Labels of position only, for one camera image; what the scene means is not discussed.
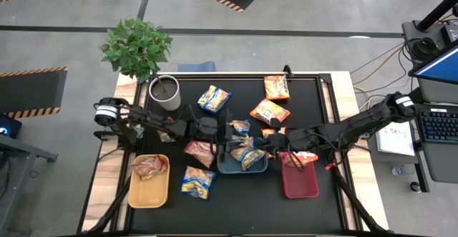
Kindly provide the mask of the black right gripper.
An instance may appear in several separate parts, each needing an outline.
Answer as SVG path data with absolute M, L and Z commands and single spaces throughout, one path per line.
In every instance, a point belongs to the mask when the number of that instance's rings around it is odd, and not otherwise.
M 277 133 L 281 134 L 279 146 L 264 145 L 263 150 L 269 155 L 278 155 L 281 152 L 309 151 L 318 145 L 318 136 L 310 129 L 293 129 L 281 127 Z M 276 135 L 268 135 L 266 138 L 257 138 L 257 143 L 275 143 Z

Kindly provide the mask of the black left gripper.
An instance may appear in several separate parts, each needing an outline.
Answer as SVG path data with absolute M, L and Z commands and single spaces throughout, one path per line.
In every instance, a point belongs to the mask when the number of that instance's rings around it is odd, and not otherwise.
M 217 152 L 215 158 L 224 153 L 226 146 L 232 139 L 232 135 L 239 137 L 250 137 L 248 133 L 233 132 L 230 125 L 232 114 L 225 108 L 217 117 L 202 117 L 197 121 L 197 139 L 200 142 L 216 144 Z M 236 147 L 232 151 L 246 151 L 249 147 Z

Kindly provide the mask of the blue grey plastic bin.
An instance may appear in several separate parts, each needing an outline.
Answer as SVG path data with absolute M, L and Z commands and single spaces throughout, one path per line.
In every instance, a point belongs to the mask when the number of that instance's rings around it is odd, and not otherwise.
M 240 163 L 230 155 L 230 151 L 236 147 L 231 146 L 229 142 L 226 148 L 227 150 L 224 153 L 220 153 L 217 159 L 218 170 L 223 174 L 262 173 L 268 166 L 268 159 L 265 153 L 265 156 L 249 169 L 242 171 Z

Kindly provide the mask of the orange chicken ramen packet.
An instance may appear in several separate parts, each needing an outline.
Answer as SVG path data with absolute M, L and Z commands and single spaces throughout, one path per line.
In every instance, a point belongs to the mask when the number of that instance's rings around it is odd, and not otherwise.
M 267 99 L 262 100 L 250 112 L 250 116 L 254 117 L 255 119 L 261 120 L 269 125 L 271 124 L 272 119 L 277 119 L 279 122 L 282 122 L 290 114 L 291 112 L 287 109 Z
M 285 131 L 286 131 L 286 128 L 285 127 L 281 127 L 279 130 L 276 130 L 276 129 L 271 129 L 271 128 L 266 128 L 266 129 L 262 129 L 261 130 L 261 133 L 262 133 L 262 137 L 263 139 L 266 139 L 269 135 L 272 135 L 272 134 L 275 134 L 275 133 L 280 133 L 280 134 L 285 134 Z
M 289 99 L 288 81 L 285 75 L 267 76 L 264 78 L 265 98 L 267 100 Z
M 312 163 L 318 160 L 318 156 L 315 153 L 310 153 L 306 151 L 300 151 L 297 153 L 282 152 L 280 154 L 280 159 L 284 166 L 302 168 L 308 163 Z

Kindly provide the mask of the red beef ramen packet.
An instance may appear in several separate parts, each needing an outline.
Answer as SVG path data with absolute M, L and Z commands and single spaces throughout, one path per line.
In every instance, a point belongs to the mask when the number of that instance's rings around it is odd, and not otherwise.
M 216 144 L 200 141 L 191 141 L 186 145 L 184 149 L 184 153 L 193 156 L 208 169 L 210 169 L 211 165 L 213 164 L 216 152 Z
M 168 161 L 164 156 L 153 155 L 152 157 L 134 163 L 131 168 L 139 175 L 141 181 L 147 181 L 164 173 L 168 169 Z
M 170 137 L 166 132 L 158 130 L 157 134 L 160 137 L 160 141 L 163 142 L 163 143 L 175 142 L 175 139 Z

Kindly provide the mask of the red plastic bin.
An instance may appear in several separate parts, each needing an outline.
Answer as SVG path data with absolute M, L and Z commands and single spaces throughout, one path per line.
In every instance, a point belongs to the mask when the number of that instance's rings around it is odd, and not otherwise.
M 281 162 L 283 192 L 287 198 L 315 198 L 318 196 L 314 162 L 302 168 L 284 166 Z

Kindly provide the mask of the yellow plastic bin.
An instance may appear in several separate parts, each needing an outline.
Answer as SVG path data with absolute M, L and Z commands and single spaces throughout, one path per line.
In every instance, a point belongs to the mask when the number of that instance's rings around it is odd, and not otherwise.
M 132 208 L 159 208 L 167 201 L 169 181 L 170 181 L 170 161 L 167 156 L 168 169 L 147 181 L 141 181 L 133 169 L 131 173 L 130 190 L 128 196 L 128 203 Z M 131 166 L 140 162 L 141 160 L 152 157 L 153 155 L 140 155 L 137 156 Z

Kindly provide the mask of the white paper box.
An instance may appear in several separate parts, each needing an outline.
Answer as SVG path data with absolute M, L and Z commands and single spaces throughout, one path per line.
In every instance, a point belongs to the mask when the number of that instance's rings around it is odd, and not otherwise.
M 376 132 L 377 150 L 383 153 L 415 156 L 409 122 L 392 122 Z

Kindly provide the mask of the clear plastic bottle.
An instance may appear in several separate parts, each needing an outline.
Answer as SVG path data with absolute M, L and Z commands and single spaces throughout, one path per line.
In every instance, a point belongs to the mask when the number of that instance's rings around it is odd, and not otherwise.
M 403 176 L 403 175 L 413 175 L 416 173 L 415 167 L 413 165 L 396 165 L 391 169 L 391 173 L 394 176 Z

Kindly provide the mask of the green leafy plant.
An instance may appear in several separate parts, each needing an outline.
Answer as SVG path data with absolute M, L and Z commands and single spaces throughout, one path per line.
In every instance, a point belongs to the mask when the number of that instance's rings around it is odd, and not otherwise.
M 167 61 L 172 37 L 158 26 L 139 18 L 120 21 L 107 30 L 105 43 L 99 48 L 103 62 L 124 76 L 146 80 L 160 71 L 159 64 Z

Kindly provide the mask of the black stand leg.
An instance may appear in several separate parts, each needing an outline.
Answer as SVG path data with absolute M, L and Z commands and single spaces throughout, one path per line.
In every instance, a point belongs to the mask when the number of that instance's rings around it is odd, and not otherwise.
M 420 87 L 417 87 L 416 89 L 412 90 L 408 94 L 409 98 L 411 101 L 415 104 L 423 104 L 425 103 L 425 99 L 423 97 L 422 91 Z

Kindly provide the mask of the laptop with backlit keyboard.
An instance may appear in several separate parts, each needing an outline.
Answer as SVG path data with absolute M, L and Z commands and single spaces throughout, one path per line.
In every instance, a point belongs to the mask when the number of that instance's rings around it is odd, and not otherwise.
M 458 106 L 415 104 L 416 128 L 432 180 L 458 184 Z

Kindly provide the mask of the computer monitor blue screen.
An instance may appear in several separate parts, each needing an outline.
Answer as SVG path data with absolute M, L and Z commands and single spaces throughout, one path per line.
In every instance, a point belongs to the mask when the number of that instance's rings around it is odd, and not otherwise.
M 458 40 L 441 50 L 435 57 L 414 66 L 410 77 L 458 84 Z

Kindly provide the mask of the black stand pole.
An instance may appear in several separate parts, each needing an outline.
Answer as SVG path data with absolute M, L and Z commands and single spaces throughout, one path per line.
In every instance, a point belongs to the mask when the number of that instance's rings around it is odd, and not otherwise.
M 436 8 L 434 8 L 428 15 L 416 24 L 416 29 L 420 32 L 425 32 L 456 4 L 458 4 L 458 0 L 443 0 Z

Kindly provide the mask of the black device blue light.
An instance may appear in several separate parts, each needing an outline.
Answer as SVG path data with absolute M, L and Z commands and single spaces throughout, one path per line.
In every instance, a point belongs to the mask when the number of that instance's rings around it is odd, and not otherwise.
M 16 139 L 22 123 L 6 115 L 0 115 L 0 135 Z

